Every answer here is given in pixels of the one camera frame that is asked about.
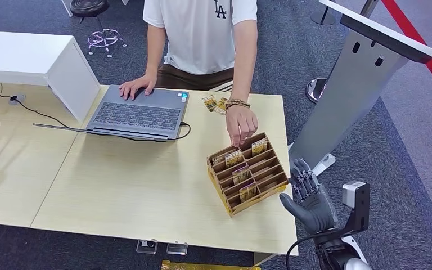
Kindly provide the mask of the person's left hand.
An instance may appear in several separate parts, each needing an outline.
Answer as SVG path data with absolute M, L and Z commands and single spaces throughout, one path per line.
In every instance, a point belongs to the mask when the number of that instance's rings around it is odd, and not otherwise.
M 258 119 L 249 108 L 233 105 L 226 111 L 226 127 L 231 145 L 239 148 L 257 131 Z

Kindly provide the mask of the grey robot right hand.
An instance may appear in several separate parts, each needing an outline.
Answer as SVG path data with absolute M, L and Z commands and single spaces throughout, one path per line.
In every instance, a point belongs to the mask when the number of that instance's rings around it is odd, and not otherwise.
M 325 186 L 304 159 L 291 162 L 292 196 L 279 194 L 283 207 L 299 220 L 309 234 L 334 229 L 338 216 Z

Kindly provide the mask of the person's right hand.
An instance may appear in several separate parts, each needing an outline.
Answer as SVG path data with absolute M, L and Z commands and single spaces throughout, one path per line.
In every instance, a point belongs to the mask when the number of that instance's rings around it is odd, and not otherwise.
M 145 95 L 150 95 L 157 82 L 156 74 L 145 74 L 142 77 L 125 82 L 119 86 L 119 94 L 125 100 L 135 100 L 139 91 L 143 89 Z

